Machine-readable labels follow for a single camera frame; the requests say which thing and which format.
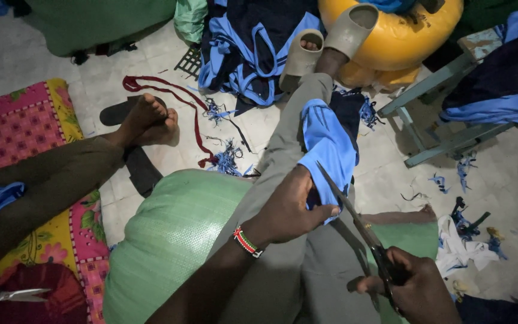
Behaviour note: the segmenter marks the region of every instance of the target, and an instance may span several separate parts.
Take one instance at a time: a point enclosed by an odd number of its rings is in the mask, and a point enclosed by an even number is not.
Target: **floral fabric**
[[[8,135],[21,129],[22,136]],[[57,146],[83,139],[65,80],[54,78],[0,97],[0,168]],[[104,323],[104,280],[109,250],[97,190],[34,230],[0,261],[0,280],[19,263],[58,263],[82,283],[88,322]]]

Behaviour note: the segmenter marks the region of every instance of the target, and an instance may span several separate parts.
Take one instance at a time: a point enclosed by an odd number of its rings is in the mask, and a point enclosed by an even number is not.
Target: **hand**
[[[306,208],[307,195],[314,189],[311,173],[296,166],[275,189],[259,214],[241,224],[245,236],[256,246],[284,243],[311,232],[324,220],[339,214],[336,205]]]
[[[411,277],[402,286],[393,286],[393,299],[412,324],[461,323],[459,313],[445,287],[435,262],[418,258],[398,247],[387,249],[391,262],[404,267]],[[383,293],[379,277],[367,277],[357,284],[357,291]]]

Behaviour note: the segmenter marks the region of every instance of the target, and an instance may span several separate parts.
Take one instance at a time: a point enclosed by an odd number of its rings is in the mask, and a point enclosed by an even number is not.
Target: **wrist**
[[[269,237],[269,231],[260,223],[254,221],[255,218],[244,221],[241,224],[241,230],[251,243],[264,250],[269,244],[273,243],[273,240]]]

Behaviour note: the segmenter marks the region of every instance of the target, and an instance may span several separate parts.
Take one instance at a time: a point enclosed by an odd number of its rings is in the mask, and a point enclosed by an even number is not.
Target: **beaded bracelet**
[[[245,251],[249,252],[255,258],[259,258],[263,253],[262,249],[253,245],[253,243],[251,243],[247,237],[245,237],[245,234],[243,234],[243,231],[241,230],[241,226],[237,227],[235,232],[233,232],[233,239],[236,240],[237,243],[239,243],[239,245],[245,249]]]

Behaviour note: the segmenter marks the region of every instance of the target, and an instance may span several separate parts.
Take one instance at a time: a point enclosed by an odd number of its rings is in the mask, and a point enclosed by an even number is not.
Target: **silver scissors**
[[[18,290],[18,291],[1,291],[0,292],[0,302],[4,301],[4,300],[10,300],[12,302],[29,302],[29,301],[42,301],[42,302],[46,302],[47,299],[45,298],[41,298],[41,297],[37,297],[37,296],[34,296],[34,295],[37,295],[38,293],[43,293],[43,292],[47,292],[47,291],[50,291],[51,289],[32,289],[32,290],[29,290],[29,289],[24,289],[24,290]]]
[[[363,240],[365,241],[367,246],[369,246],[371,254],[373,254],[373,257],[377,262],[377,268],[379,269],[379,277],[383,280],[383,283],[385,284],[385,297],[389,299],[389,303],[391,304],[393,309],[397,313],[399,313],[399,315],[403,315],[399,309],[399,306],[395,304],[395,300],[393,299],[392,287],[393,285],[404,285],[410,278],[411,274],[407,270],[403,269],[401,266],[395,265],[391,262],[391,260],[389,260],[389,258],[387,257],[387,250],[385,250],[385,247],[383,247],[383,244],[381,244],[381,241],[379,241],[377,235],[375,235],[375,233],[371,230],[371,225],[368,223],[363,224],[361,214],[355,211],[353,205],[351,205],[349,200],[347,200],[347,197],[343,195],[343,192],[339,190],[335,182],[333,182],[333,179],[331,179],[331,177],[329,176],[327,171],[325,171],[324,167],[321,165],[319,161],[317,161],[317,166],[319,167],[319,170],[323,174],[323,177],[325,178],[325,180],[327,180],[327,183],[331,187],[333,195],[336,196],[337,199],[343,203],[343,207],[347,208],[347,210],[351,214],[351,217],[353,217],[353,224],[355,224],[357,231],[361,233]]]

